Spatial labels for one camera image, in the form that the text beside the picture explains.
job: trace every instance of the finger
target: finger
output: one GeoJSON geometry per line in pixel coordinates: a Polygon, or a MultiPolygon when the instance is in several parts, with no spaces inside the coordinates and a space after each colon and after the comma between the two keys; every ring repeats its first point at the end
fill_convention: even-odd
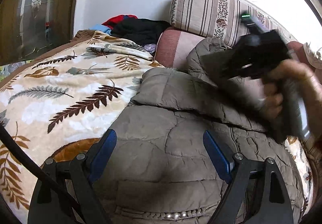
{"type": "Polygon", "coordinates": [[[273,80],[296,79],[306,80],[313,75],[312,70],[305,64],[294,59],[282,61],[275,69],[268,73],[268,77],[273,80]]]}
{"type": "Polygon", "coordinates": [[[269,107],[277,107],[279,105],[281,105],[283,102],[283,95],[282,94],[276,94],[273,96],[268,96],[265,99],[265,105],[267,108],[269,107]]]}
{"type": "Polygon", "coordinates": [[[266,96],[274,95],[277,92],[277,86],[274,83],[264,85],[264,94],[266,96]]]}
{"type": "Polygon", "coordinates": [[[279,113],[281,111],[282,111],[282,106],[269,108],[269,109],[266,110],[266,115],[267,115],[268,119],[273,120],[279,115],[279,113]]]}

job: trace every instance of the striped cushion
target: striped cushion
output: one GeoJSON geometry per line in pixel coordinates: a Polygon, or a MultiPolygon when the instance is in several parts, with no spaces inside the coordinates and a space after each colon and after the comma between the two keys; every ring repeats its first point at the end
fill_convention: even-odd
{"type": "Polygon", "coordinates": [[[276,29],[286,43],[296,41],[277,21],[245,0],[173,0],[170,23],[199,36],[215,36],[232,47],[239,36],[248,32],[239,20],[245,10],[257,17],[267,30],[276,29]]]}

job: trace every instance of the pink cushion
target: pink cushion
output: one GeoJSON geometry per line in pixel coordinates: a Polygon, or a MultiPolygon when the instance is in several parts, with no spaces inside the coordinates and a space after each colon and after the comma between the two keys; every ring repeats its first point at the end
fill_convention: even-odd
{"type": "Polygon", "coordinates": [[[155,59],[167,68],[186,69],[186,58],[204,37],[170,27],[161,35],[155,59]]]}

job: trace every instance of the human hand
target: human hand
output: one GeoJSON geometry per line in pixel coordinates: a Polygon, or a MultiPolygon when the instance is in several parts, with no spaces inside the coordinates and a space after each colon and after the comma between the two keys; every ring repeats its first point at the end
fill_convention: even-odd
{"type": "Polygon", "coordinates": [[[283,96],[272,81],[294,79],[298,82],[301,95],[307,110],[310,130],[316,138],[322,135],[322,86],[313,71],[303,63],[293,59],[282,61],[272,70],[266,83],[263,79],[265,99],[265,114],[273,121],[282,111],[283,96]]]}

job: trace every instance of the brown blanket trim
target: brown blanket trim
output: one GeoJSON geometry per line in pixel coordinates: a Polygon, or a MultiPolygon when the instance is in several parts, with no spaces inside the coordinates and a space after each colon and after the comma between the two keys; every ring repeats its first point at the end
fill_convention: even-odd
{"type": "Polygon", "coordinates": [[[75,46],[76,44],[79,44],[81,42],[84,42],[88,39],[91,39],[94,35],[95,30],[80,30],[77,32],[77,34],[75,35],[75,37],[70,41],[70,43],[61,45],[60,47],[57,47],[55,49],[52,49],[51,51],[48,51],[44,54],[42,54],[41,56],[37,57],[36,59],[34,59],[33,61],[31,61],[30,63],[27,63],[19,68],[17,68],[14,72],[12,72],[9,76],[5,77],[1,82],[0,82],[0,88],[2,88],[4,85],[6,85],[11,79],[13,79],[15,76],[17,76],[19,73],[23,72],[26,68],[29,68],[31,66],[33,66],[34,64],[43,61],[46,58],[52,57],[53,55],[71,48],[73,46],[75,46]]]}

